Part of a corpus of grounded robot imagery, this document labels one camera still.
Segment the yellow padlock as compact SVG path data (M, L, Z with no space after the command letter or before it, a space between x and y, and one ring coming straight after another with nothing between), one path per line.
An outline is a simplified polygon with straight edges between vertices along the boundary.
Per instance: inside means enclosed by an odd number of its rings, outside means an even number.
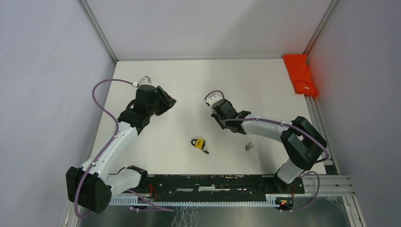
M205 154L209 154L209 152L205 149L206 141L204 139L192 139L191 145L194 146L196 149L201 150Z

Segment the silver key bunch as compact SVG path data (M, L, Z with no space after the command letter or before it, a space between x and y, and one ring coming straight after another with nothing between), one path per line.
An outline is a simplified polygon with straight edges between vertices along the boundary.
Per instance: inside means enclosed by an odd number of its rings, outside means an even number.
M245 145L245 150L249 151L251 148L253 148L253 145L251 142L249 142L248 144Z

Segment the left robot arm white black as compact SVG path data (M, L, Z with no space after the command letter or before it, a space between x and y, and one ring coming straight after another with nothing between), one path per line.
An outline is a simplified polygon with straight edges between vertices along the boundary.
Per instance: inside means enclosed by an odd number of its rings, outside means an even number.
M160 116L176 104L176 100L160 86L139 85L135 98L116 118L115 129L103 147L80 167L71 167L66 173L68 198L74 211L83 218L79 208L101 213L116 195L134 189L144 192L148 188L147 172L139 167L127 167L117 174L111 169L150 123L152 116Z

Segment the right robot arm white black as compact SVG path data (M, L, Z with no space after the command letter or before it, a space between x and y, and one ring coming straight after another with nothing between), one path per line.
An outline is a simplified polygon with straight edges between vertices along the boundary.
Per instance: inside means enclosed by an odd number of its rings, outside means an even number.
M262 118L249 111L237 112L231 102L220 96L205 98L212 117L222 129L243 135L257 135L282 143L288 160L276 172L273 187L285 193L301 173L330 157L327 142L304 117L292 121Z

